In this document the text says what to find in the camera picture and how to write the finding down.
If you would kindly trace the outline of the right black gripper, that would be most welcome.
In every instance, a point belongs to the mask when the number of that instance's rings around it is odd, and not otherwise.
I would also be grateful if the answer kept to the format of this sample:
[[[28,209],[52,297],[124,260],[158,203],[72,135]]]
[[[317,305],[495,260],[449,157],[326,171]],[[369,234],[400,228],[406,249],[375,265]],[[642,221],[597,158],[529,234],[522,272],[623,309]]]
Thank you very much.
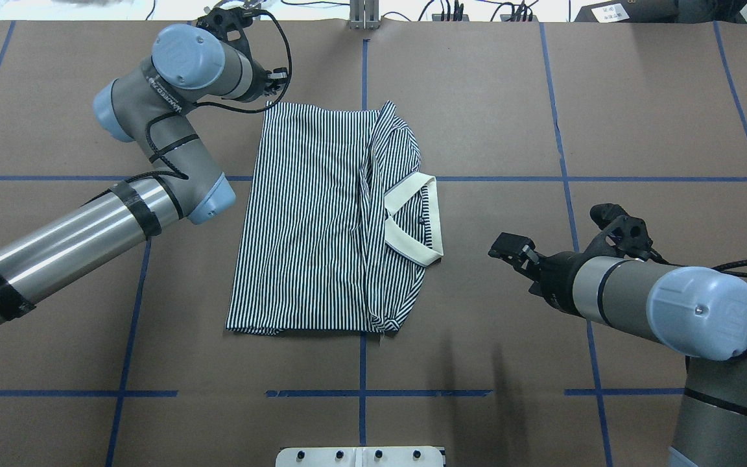
[[[580,317],[573,301],[573,283],[583,265],[579,252],[558,252],[542,257],[530,237],[502,232],[490,246],[487,254],[498,258],[513,268],[527,268],[533,281],[531,294],[541,296],[546,304],[562,313]]]

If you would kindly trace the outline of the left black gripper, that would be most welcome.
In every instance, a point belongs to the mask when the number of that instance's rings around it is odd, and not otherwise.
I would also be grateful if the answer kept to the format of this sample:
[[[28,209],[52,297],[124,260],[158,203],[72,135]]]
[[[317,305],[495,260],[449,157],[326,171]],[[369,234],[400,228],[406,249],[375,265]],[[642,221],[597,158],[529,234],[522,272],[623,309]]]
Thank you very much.
[[[253,66],[254,84],[257,86],[253,101],[260,97],[275,97],[279,99],[288,90],[290,85],[290,66],[282,66],[272,70],[267,70],[260,63],[256,62]]]

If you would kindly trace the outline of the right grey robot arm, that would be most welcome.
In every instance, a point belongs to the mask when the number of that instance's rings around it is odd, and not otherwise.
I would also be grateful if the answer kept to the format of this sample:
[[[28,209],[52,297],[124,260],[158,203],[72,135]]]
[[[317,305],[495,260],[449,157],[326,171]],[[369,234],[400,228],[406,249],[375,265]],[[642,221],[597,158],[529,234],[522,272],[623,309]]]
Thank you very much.
[[[490,257],[532,281],[551,307],[688,358],[670,466],[747,466],[747,283],[714,269],[646,262],[598,235],[545,256],[501,233]]]

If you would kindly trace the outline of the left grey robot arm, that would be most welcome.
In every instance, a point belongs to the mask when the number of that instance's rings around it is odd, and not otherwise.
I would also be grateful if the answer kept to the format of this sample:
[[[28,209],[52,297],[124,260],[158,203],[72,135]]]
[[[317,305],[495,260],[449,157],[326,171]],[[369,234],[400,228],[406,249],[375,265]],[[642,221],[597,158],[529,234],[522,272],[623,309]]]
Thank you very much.
[[[228,33],[240,32],[229,40]],[[134,142],[152,169],[110,186],[76,210],[0,248],[0,325],[164,228],[210,221],[236,201],[189,113],[206,97],[252,102],[284,97],[291,62],[268,70],[243,27],[169,25],[136,69],[97,93],[93,112],[113,138]]]

